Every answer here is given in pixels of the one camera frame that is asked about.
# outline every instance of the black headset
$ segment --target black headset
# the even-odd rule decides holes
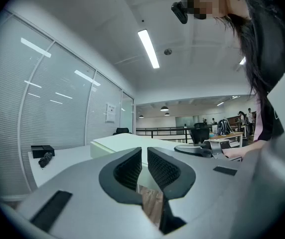
[[[171,10],[177,16],[182,24],[187,24],[188,14],[193,14],[197,19],[206,19],[206,14],[200,14],[200,9],[194,8],[194,0],[181,0],[174,2]]]

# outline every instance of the desk surface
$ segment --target desk surface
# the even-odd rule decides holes
[[[227,134],[227,135],[216,135],[214,137],[210,137],[210,139],[214,140],[214,139],[229,139],[229,138],[233,138],[233,137],[238,137],[238,136],[242,136],[243,133],[242,132],[236,132],[236,133],[231,133],[231,134]]]
[[[38,164],[40,158],[33,158],[31,151],[28,152],[28,158],[36,185],[38,187],[52,179],[66,168],[92,159],[89,145],[72,149],[55,150],[55,156],[44,168],[41,168]]]
[[[174,150],[179,142],[150,139],[139,135],[122,133],[114,136],[108,136],[105,138],[100,138],[93,140],[93,142],[99,143],[108,149],[113,151],[121,151],[130,148],[142,148],[142,163],[148,164],[147,161],[147,148],[148,147],[160,147],[168,150]]]

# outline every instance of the white sign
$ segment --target white sign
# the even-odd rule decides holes
[[[115,122],[116,120],[116,106],[107,103],[106,122]]]

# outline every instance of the black top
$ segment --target black top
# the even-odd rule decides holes
[[[284,20],[279,20],[279,11],[274,15],[255,13],[251,20],[256,36],[256,49],[259,55],[258,66],[262,78],[269,84],[267,91],[270,92],[285,73],[285,7],[280,7]],[[270,103],[261,107],[263,131],[258,140],[269,140],[283,133],[280,119],[276,115]]]

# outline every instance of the railing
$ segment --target railing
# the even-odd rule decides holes
[[[161,140],[184,140],[185,143],[188,143],[188,140],[192,140],[190,130],[195,129],[194,127],[146,127],[146,128],[136,128],[136,135],[145,135],[151,136],[177,136],[176,138],[168,138]]]

